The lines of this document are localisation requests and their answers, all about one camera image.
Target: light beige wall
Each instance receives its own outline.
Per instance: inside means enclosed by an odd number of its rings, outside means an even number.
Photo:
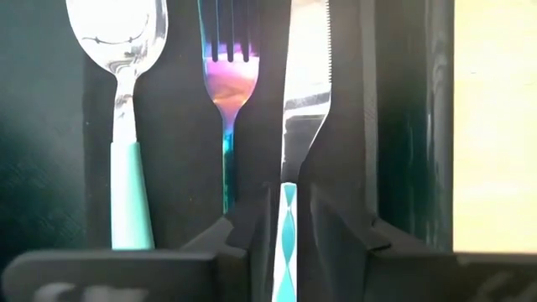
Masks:
[[[456,0],[454,247],[537,253],[537,0]]]

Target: dark green background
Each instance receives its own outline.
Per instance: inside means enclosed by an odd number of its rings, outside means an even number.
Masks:
[[[64,1],[0,2],[0,269],[84,244],[82,63]]]

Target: teal patterned knife handle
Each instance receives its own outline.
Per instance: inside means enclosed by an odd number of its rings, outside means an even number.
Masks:
[[[272,302],[297,300],[296,191],[296,184],[286,182],[280,185]]]

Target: spoon bowl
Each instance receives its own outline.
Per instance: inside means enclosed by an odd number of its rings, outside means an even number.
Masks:
[[[164,49],[166,1],[67,0],[70,25],[82,49],[115,76],[147,71]]]

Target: knife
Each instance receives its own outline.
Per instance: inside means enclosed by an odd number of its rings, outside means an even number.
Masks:
[[[297,300],[297,182],[331,103],[328,0],[291,0],[273,302]]]

